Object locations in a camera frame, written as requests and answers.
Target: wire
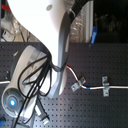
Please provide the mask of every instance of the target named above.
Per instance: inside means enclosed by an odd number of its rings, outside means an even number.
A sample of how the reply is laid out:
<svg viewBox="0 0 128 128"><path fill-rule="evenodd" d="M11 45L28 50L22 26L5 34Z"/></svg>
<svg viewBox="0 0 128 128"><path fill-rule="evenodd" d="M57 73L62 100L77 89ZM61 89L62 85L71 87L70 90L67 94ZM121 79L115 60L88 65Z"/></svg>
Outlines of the wire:
<svg viewBox="0 0 128 128"><path fill-rule="evenodd" d="M70 10L69 10L69 17L71 19L71 22L73 22L73 20L75 19L75 17L81 11L82 7L88 1L92 1L92 0L75 0L75 3L73 4L72 8L70 8Z"/></svg>
<svg viewBox="0 0 128 128"><path fill-rule="evenodd" d="M12 42L14 42L14 41L15 41L15 39L16 39L16 36L14 36L14 38L13 38L13 41L12 41Z"/></svg>
<svg viewBox="0 0 128 128"><path fill-rule="evenodd" d="M73 71L73 69L72 69L71 67L69 67L69 66L66 66L66 67L72 72L72 74L74 75L76 81L79 81L79 80L78 80L78 77L76 76L76 74L75 74L75 72Z"/></svg>
<svg viewBox="0 0 128 128"><path fill-rule="evenodd" d="M11 9L9 8L9 6L6 6L4 4L1 5L1 9L7 10L7 11L11 11Z"/></svg>
<svg viewBox="0 0 128 128"><path fill-rule="evenodd" d="M3 37L1 37L5 42L8 42L6 39L4 39Z"/></svg>
<svg viewBox="0 0 128 128"><path fill-rule="evenodd" d="M30 118L26 121L26 122L24 122L24 121L22 121L22 123L24 123L24 124L27 124L30 120L31 120L31 118L33 117L33 115L34 115L34 110L35 110L35 107L36 107L36 104L37 104L37 100L36 100L36 103L35 103L35 105L34 105L34 107L33 107L33 113L31 114L31 116L30 116Z"/></svg>
<svg viewBox="0 0 128 128"><path fill-rule="evenodd" d="M28 32L28 35L27 35L27 42L29 41L29 38L30 38L30 32Z"/></svg>
<svg viewBox="0 0 128 128"><path fill-rule="evenodd" d="M37 63L37 62L39 62L39 61L41 61L41 60L43 60L43 59L45 59L45 58L47 58L46 61L45 61L36 71L34 71L34 73L36 73L36 72L38 72L39 70L41 70L41 72L40 72L39 76L37 77L37 79L36 79L35 81L32 81L32 82L31 82L32 86L31 86L29 92L27 93L27 95L25 96L25 95L22 93L22 91L21 91L21 89L20 89L20 86L19 86L19 82L20 82L20 79L21 79L23 73L24 73L29 67L31 67L31 66L34 65L35 63ZM20 112L19 112L18 117L17 117L17 119L16 119L16 122L15 122L15 124L14 124L14 128L16 127L16 124L18 123L18 120L19 120L19 117L20 117L21 112L22 112L23 110L24 110L24 111L26 110L24 107L27 108L27 105L29 104L31 98L32 98L33 96L36 96L36 95L37 95L37 97L39 96L39 94L40 94L40 93L39 93L39 92L40 92L40 88L42 87L42 85L43 85L43 83L44 83L44 80L45 80L45 78L46 78L46 76L47 76L47 74L48 74L48 72L49 72L49 70L50 70L50 88L49 88L49 90L48 90L48 93L49 93L49 91L50 91L50 89L51 89L51 83L52 83L52 82L51 82L51 79L52 79L52 78L51 78L52 69L51 69L50 63L51 63L51 54L49 53L47 56L42 57L42 58L40 58L40 59L34 61L33 63L29 64L29 65L21 72L21 74L19 75L17 84L18 84L19 91L20 91L20 93L25 97L25 100L24 100L24 102L23 102L23 105L22 105L22 107L21 107L21 109L20 109ZM32 73L32 74L30 74L29 76L27 76L27 77L25 78L25 80L29 79L32 75L34 75L34 73ZM27 122L25 122L25 123L23 122L23 123L24 123L24 124L28 123L28 122L30 121L30 119L32 118L32 116L33 116L33 114L31 115L31 117L28 119Z"/></svg>
<svg viewBox="0 0 128 128"><path fill-rule="evenodd" d="M0 84L9 84L10 81L0 81Z"/></svg>
<svg viewBox="0 0 128 128"><path fill-rule="evenodd" d="M79 83L79 80L78 80L78 77L76 76L74 70L69 67L69 66L66 66L71 72L72 74L74 75L76 81ZM83 86L79 83L79 85L83 88L83 89L88 89L88 90L99 90L99 89L104 89L105 87L104 86L99 86L99 87L86 87L86 86ZM108 88L113 88L113 89L128 89L128 86L108 86Z"/></svg>

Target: cable clip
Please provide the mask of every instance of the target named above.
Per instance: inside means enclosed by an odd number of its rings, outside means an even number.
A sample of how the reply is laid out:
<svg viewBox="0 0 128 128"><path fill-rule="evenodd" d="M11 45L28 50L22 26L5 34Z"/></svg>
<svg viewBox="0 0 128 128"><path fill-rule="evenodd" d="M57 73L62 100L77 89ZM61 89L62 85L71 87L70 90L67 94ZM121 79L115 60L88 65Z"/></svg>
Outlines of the cable clip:
<svg viewBox="0 0 128 128"><path fill-rule="evenodd" d="M86 83L86 80L84 77L82 77L79 81L77 81L75 84L71 86L72 91L75 92L76 90L80 89L81 86L83 86L83 84L85 83Z"/></svg>
<svg viewBox="0 0 128 128"><path fill-rule="evenodd" d="M109 96L109 83L108 83L108 77L104 76L102 77L102 85L104 86L103 88L103 96L108 97Z"/></svg>

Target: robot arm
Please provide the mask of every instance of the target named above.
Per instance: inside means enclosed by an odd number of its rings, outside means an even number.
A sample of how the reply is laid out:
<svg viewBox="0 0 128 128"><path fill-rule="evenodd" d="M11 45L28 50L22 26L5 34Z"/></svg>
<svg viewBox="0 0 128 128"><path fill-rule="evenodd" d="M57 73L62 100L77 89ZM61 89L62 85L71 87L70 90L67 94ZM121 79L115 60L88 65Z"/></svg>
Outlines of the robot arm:
<svg viewBox="0 0 128 128"><path fill-rule="evenodd" d="M43 51L28 46L19 56L11 82L2 95L2 106L6 113L15 118L30 118L37 101L35 92L40 91L54 98L62 93L66 85L70 25L82 6L78 4L77 8L75 3L68 14L63 0L38 0L38 5L35 4L35 0L8 0L8 3L15 18L49 51L46 55Z"/></svg>

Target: hole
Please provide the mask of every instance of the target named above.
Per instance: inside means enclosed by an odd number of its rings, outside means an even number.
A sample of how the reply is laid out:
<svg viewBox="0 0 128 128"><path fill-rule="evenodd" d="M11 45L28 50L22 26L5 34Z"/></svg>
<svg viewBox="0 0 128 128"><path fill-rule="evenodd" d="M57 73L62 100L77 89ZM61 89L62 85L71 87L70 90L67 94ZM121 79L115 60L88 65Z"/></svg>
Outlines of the hole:
<svg viewBox="0 0 128 128"><path fill-rule="evenodd" d="M4 49L4 46L1 46L1 49Z"/></svg>
<svg viewBox="0 0 128 128"><path fill-rule="evenodd" d="M52 5L48 5L46 8L47 11L50 11L51 9L52 9Z"/></svg>

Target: pegboard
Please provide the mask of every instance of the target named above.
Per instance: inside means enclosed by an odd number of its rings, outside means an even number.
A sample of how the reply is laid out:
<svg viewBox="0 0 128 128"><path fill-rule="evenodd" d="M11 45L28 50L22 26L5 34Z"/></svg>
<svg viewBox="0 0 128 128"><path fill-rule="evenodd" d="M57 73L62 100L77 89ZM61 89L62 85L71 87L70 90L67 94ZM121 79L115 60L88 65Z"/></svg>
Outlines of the pegboard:
<svg viewBox="0 0 128 128"><path fill-rule="evenodd" d="M29 43L41 49L40 43ZM28 43L0 43L0 79L5 79L13 62L13 53ZM102 76L108 76L111 85L128 85L127 44L70 44L68 65L77 76L86 79L87 86L102 86ZM127 128L128 90L110 89L104 98L102 90L79 89L72 92L75 78L68 71L68 81L61 96L42 98L41 102L50 117L46 126L36 116L33 128ZM0 96L6 85L0 85ZM2 109L0 117L6 118L1 128L11 128L12 118Z"/></svg>

